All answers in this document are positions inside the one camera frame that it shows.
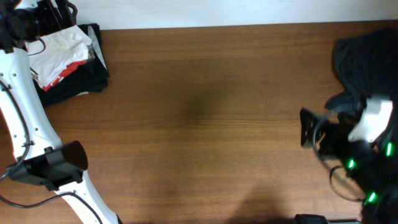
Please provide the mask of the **black folded garment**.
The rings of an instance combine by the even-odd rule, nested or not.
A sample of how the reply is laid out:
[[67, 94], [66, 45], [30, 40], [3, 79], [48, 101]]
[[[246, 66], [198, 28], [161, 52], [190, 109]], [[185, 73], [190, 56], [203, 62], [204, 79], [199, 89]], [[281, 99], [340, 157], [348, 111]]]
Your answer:
[[92, 39], [94, 58], [84, 64], [72, 66], [72, 72], [48, 90], [44, 90], [34, 82], [35, 90], [44, 107], [78, 95], [101, 93], [108, 86], [110, 74], [103, 56], [99, 24], [82, 24], [78, 27]]

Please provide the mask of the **dark garment at right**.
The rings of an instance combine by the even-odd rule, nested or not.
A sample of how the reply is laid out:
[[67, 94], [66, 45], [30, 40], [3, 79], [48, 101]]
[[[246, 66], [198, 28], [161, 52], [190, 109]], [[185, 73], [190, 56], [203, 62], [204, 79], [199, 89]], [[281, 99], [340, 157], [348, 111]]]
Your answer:
[[332, 56], [334, 72], [345, 90], [330, 98], [325, 108], [332, 110], [364, 96], [381, 95], [393, 102], [397, 113], [397, 29], [338, 39]]

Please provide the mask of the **white t-shirt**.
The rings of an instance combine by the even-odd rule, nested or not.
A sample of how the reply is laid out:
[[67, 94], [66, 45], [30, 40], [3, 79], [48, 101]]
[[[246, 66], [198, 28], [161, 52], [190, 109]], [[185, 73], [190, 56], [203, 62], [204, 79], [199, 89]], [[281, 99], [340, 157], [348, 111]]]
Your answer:
[[51, 84], [71, 63], [87, 60], [91, 43], [78, 26], [26, 43], [30, 67], [35, 71], [34, 79], [39, 87]]

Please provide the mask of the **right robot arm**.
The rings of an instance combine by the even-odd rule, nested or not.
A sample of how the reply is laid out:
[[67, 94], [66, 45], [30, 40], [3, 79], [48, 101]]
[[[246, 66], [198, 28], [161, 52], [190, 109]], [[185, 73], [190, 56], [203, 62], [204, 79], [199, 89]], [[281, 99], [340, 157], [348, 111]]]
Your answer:
[[333, 177], [344, 169], [364, 192], [363, 217], [371, 223], [397, 223], [397, 144], [386, 128], [389, 116], [368, 107], [360, 118], [337, 108], [325, 116], [300, 110], [301, 146], [312, 148]]

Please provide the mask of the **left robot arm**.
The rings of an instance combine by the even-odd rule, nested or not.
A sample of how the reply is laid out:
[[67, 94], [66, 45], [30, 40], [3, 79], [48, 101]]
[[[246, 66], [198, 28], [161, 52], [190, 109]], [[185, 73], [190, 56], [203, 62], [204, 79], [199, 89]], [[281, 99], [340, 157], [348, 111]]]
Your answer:
[[120, 223], [90, 180], [81, 143], [63, 144], [50, 124], [26, 47], [75, 25], [77, 12], [69, 1], [1, 1], [1, 112], [16, 160], [1, 178], [46, 187], [83, 223]]

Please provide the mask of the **red printed t-shirt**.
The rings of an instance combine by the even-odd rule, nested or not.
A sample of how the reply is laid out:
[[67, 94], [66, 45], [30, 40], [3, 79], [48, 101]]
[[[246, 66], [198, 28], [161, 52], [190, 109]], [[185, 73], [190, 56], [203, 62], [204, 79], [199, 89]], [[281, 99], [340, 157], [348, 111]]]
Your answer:
[[58, 74], [53, 80], [48, 85], [44, 85], [41, 87], [44, 91], [50, 90], [52, 87], [60, 83], [63, 79], [65, 79], [67, 76], [69, 76], [71, 73], [73, 73], [75, 70], [80, 65], [84, 65], [86, 63], [86, 60], [78, 61], [78, 62], [73, 62], [69, 65], [67, 65], [66, 69], [64, 69], [60, 74]]

